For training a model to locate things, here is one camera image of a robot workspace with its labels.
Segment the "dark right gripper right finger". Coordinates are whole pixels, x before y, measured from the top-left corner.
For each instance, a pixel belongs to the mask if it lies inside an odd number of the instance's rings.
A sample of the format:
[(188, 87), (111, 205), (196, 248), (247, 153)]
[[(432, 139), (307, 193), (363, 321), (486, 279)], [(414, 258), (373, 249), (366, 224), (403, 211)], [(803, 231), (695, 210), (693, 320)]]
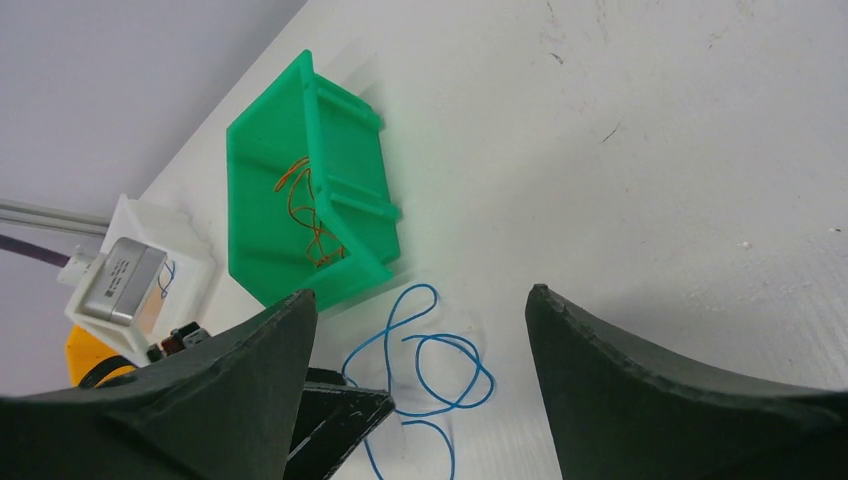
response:
[(843, 479), (847, 395), (724, 370), (544, 284), (525, 321), (566, 479)]

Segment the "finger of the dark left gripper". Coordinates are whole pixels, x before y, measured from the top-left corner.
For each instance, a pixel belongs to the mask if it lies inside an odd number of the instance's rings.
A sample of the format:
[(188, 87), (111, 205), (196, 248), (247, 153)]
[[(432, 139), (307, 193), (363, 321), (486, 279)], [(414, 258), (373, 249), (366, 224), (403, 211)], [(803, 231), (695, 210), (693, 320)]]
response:
[(331, 478), (394, 410), (385, 390), (356, 387), (337, 371), (307, 370), (285, 480)]

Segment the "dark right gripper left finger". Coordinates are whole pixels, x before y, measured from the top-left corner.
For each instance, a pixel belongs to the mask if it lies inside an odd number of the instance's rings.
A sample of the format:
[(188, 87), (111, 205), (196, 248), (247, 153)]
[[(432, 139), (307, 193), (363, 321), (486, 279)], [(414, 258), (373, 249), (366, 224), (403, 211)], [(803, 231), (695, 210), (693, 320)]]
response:
[(317, 324), (298, 291), (97, 388), (1, 402), (5, 479), (280, 479)]

